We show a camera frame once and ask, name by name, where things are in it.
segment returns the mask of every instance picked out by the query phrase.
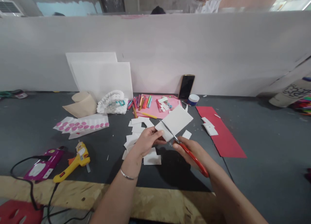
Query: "phone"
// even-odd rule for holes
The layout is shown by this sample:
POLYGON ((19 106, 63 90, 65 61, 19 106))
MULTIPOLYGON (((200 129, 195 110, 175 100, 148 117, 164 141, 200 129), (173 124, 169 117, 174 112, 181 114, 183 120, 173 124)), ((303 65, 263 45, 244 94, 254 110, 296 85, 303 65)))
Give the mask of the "phone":
POLYGON ((191 93, 194 78, 195 76, 193 74, 185 74, 181 77, 181 84, 178 94, 179 99, 188 99, 191 93))

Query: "bracelet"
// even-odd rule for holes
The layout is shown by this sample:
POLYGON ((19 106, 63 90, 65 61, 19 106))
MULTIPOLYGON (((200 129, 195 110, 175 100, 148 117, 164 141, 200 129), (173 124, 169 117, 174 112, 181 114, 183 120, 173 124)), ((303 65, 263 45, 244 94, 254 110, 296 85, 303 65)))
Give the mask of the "bracelet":
POLYGON ((128 180, 134 180, 134 179, 137 179, 137 178, 138 178, 138 176, 136 176, 135 178, 131 178, 131 177, 127 176, 126 174, 124 174, 124 172, 122 171, 122 169, 120 169, 120 171, 121 171, 121 174, 122 174, 125 178, 127 178, 128 180))

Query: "red scissors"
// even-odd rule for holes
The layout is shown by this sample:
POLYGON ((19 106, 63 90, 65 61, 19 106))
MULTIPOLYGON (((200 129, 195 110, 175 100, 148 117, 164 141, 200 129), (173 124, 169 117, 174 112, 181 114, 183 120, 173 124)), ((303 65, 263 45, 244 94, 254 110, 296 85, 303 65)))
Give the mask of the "red scissors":
POLYGON ((167 125, 163 122, 163 121, 161 121, 163 124, 164 124, 164 126, 167 128, 167 130, 173 135, 173 137, 174 137, 174 143, 177 143, 177 144, 179 144, 183 149, 184 149, 184 151, 194 160, 194 162, 198 165, 198 167, 200 168, 200 171, 201 171, 201 173, 202 173, 202 175, 204 175, 206 178, 208 178, 209 177, 209 175, 208 175, 208 172, 207 172, 207 170, 205 169, 205 167, 202 165, 202 163, 191 153, 191 151, 187 148, 187 146, 184 144, 184 143, 181 143, 178 139, 177 139, 177 137, 172 133, 172 131, 167 127, 167 125))

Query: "table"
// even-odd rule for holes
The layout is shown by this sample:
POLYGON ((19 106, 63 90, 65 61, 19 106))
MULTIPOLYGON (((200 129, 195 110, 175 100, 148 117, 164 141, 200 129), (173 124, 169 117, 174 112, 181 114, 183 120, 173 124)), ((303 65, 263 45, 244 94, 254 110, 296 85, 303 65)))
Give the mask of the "table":
MULTIPOLYGON (((0 101, 3 126, 0 137, 5 146, 0 156, 0 175, 9 175, 16 162, 40 155, 50 148, 64 145, 69 152, 74 152, 79 139, 88 148, 91 173, 87 173, 86 168, 79 168, 68 180, 112 182, 122 164, 123 144, 125 136, 131 134, 128 123, 133 114, 109 115, 109 128, 68 140, 68 134, 61 134, 52 127, 64 117, 71 116, 62 106, 72 103, 73 94, 31 93, 26 99, 0 101)), ((308 222, 311 217, 308 209, 311 207, 310 183, 304 179, 303 173, 310 167, 311 149, 307 142, 311 120, 290 109, 273 108, 265 101, 250 97, 207 96, 201 97, 198 105, 214 107, 248 158, 221 158, 202 127, 195 107, 188 109, 194 120, 180 134, 185 129, 190 131, 191 139, 198 141, 232 176, 238 188, 268 222, 308 222)), ((162 165, 142 166, 138 187, 213 191, 209 179, 190 168, 169 145, 157 146, 156 150, 162 156, 162 165)), ((16 175, 23 175, 32 164, 25 162, 16 169, 16 175)), ((51 177, 66 166, 66 157, 63 157, 51 177)))

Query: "hand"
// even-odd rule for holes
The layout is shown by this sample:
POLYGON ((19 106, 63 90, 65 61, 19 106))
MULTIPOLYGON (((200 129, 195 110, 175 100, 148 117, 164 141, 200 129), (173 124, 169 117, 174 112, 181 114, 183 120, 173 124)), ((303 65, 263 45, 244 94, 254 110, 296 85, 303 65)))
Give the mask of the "hand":
POLYGON ((154 126, 146 128, 131 151, 138 152, 142 157, 146 156, 153 145, 165 145, 167 143, 162 137, 163 133, 163 130, 157 131, 154 126))
MULTIPOLYGON (((193 140, 189 140, 182 136, 178 137, 178 140, 186 145, 186 147, 192 152, 192 154, 203 164, 206 168, 206 161, 212 160, 209 154, 200 146, 199 143, 193 140)), ((191 166, 199 170, 197 164, 193 159, 184 151, 184 149, 177 143, 173 144, 173 148, 181 154, 181 156, 189 163, 191 166)))

